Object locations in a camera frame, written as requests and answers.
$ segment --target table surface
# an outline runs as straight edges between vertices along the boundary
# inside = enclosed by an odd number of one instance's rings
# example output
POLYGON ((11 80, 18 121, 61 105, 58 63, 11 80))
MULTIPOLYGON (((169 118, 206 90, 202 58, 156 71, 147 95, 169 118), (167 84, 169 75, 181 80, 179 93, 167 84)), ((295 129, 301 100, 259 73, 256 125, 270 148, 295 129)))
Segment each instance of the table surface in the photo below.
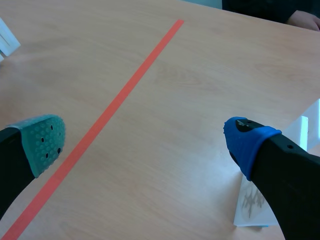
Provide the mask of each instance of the table surface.
POLYGON ((21 47, 0 67, 0 125, 53 113, 60 158, 2 236, 177 19, 181 29, 21 240, 283 240, 233 226, 241 173, 224 121, 284 129, 320 92, 319 33, 177 0, 2 0, 21 47))

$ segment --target red tape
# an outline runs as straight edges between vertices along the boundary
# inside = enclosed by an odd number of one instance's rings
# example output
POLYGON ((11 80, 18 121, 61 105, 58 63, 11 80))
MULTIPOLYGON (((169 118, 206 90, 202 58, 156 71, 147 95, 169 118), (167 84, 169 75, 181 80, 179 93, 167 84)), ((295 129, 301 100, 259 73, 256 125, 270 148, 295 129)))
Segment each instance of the red tape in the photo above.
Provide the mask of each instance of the red tape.
POLYGON ((31 221, 35 218, 41 208, 45 205, 51 195, 59 187, 61 182, 65 179, 67 174, 78 162, 80 157, 88 149, 91 143, 95 140, 97 135, 101 132, 104 126, 108 123, 111 117, 115 114, 121 104, 125 101, 127 96, 131 93, 134 87, 138 84, 140 79, 144 76, 162 50, 170 42, 179 28, 184 24, 183 20, 177 20, 170 30, 164 35, 161 41, 153 49, 150 55, 144 60, 142 65, 137 69, 129 81, 124 85, 118 95, 112 100, 110 105, 104 110, 101 116, 92 125, 89 131, 84 135, 80 142, 75 146, 69 156, 49 178, 46 184, 37 193, 34 199, 25 208, 22 214, 17 218, 9 230, 5 233, 1 240, 16 240, 31 221))

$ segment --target person's hand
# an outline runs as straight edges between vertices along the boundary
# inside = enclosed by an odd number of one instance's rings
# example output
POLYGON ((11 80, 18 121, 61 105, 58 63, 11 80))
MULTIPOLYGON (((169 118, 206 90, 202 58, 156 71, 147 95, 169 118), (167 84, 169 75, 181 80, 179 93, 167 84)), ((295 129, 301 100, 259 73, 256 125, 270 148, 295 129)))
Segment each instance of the person's hand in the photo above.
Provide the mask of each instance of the person's hand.
POLYGON ((320 19, 305 11, 295 11, 286 24, 320 32, 320 19))

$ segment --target white object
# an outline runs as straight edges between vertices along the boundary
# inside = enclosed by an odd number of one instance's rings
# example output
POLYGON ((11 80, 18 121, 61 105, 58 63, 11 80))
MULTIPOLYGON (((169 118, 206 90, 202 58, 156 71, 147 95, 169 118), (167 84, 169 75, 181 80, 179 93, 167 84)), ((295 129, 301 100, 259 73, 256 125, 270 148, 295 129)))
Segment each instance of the white object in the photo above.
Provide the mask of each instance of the white object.
POLYGON ((7 27, 5 22, 0 18, 0 52, 5 56, 11 55, 18 47, 20 43, 7 27))
MULTIPOLYGON (((307 150, 307 117, 300 116, 282 133, 302 149, 307 150)), ((245 176, 242 177, 233 224, 238 227, 279 225, 262 193, 245 176)))
POLYGON ((308 150, 320 144, 320 99, 315 101, 302 115, 309 119, 308 150))

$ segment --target teal gripper pad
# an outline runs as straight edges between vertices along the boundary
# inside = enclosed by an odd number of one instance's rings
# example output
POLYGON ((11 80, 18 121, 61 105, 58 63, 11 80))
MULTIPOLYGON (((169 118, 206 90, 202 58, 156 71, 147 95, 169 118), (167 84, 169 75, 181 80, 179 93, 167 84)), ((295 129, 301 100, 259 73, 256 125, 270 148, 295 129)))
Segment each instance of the teal gripper pad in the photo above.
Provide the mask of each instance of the teal gripper pad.
POLYGON ((66 127, 57 115, 36 116, 6 127, 20 130, 22 147, 35 178, 53 164, 63 150, 66 127))

